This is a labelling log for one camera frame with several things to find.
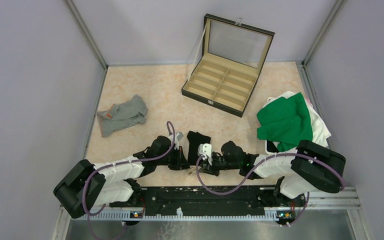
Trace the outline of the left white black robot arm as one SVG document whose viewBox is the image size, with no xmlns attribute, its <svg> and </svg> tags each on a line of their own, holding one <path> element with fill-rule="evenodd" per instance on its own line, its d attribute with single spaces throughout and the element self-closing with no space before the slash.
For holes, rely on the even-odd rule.
<svg viewBox="0 0 384 240">
<path fill-rule="evenodd" d="M 182 132 L 158 136 L 145 150 L 113 162 L 80 160 L 56 185 L 53 195 L 74 219 L 93 216 L 92 208 L 115 202 L 134 207 L 141 198 L 138 178 L 153 173 L 158 166 L 174 171 L 188 168 L 179 144 L 182 138 Z"/>
</svg>

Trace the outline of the black underwear with beige waistband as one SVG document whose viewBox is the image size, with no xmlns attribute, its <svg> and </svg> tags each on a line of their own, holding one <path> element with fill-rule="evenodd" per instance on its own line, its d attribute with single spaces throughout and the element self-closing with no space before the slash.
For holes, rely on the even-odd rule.
<svg viewBox="0 0 384 240">
<path fill-rule="evenodd" d="M 191 175 L 196 171 L 196 162 L 199 157 L 199 146 L 201 144 L 210 144 L 211 137 L 195 131 L 189 131 L 186 137 L 189 142 L 188 156 L 187 156 L 187 162 L 189 163 L 189 168 L 187 169 L 187 174 Z"/>
</svg>

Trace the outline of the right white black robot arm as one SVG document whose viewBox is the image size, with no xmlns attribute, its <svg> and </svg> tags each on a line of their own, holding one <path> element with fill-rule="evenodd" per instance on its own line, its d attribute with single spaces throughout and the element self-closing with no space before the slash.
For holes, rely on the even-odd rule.
<svg viewBox="0 0 384 240">
<path fill-rule="evenodd" d="M 197 153 L 199 173 L 218 176 L 221 171 L 238 170 L 245 180 L 279 176 L 273 192 L 273 200 L 279 206 L 287 206 L 307 192 L 335 194 L 345 187 L 346 158 L 309 140 L 271 155 L 246 153 L 233 141 L 225 143 L 221 153 L 213 152 L 209 143 L 200 144 Z"/>
</svg>

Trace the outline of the black leather compartment box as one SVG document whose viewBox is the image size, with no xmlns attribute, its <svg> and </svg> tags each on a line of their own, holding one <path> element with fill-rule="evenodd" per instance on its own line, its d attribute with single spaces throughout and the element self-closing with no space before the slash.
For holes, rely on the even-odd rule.
<svg viewBox="0 0 384 240">
<path fill-rule="evenodd" d="M 183 96 L 242 117 L 275 33 L 207 13 Z"/>
</svg>

